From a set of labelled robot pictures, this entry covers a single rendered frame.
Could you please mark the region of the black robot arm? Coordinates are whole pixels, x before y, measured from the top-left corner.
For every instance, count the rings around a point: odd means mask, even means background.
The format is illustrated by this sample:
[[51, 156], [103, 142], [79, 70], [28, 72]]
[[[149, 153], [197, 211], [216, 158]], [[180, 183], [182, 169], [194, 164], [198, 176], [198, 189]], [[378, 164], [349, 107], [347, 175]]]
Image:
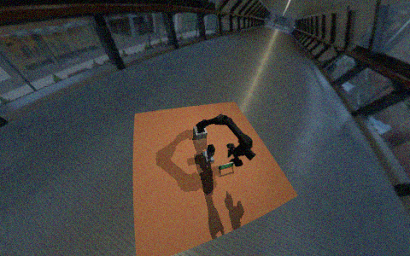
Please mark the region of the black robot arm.
[[233, 122], [232, 118], [229, 118], [227, 115], [220, 114], [213, 119], [204, 119], [196, 124], [198, 133], [204, 132], [204, 128], [211, 124], [227, 125], [238, 138], [239, 144], [237, 145], [237, 151], [243, 152], [240, 155], [245, 155], [249, 160], [252, 160], [256, 156], [251, 149], [253, 147], [253, 140], [248, 135], [245, 135], [240, 131], [240, 128]]

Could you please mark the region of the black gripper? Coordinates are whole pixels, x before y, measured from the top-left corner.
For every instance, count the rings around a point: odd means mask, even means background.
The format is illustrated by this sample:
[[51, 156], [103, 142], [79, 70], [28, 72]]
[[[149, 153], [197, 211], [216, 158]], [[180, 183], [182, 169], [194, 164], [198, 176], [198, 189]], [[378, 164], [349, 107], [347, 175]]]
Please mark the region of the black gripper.
[[243, 162], [239, 159], [238, 156], [243, 152], [238, 152], [237, 148], [235, 148], [233, 143], [228, 143], [226, 146], [227, 146], [227, 148], [229, 148], [228, 149], [228, 158], [230, 158], [232, 155], [234, 157], [230, 160], [230, 162], [231, 161], [234, 162], [235, 167], [242, 166]]

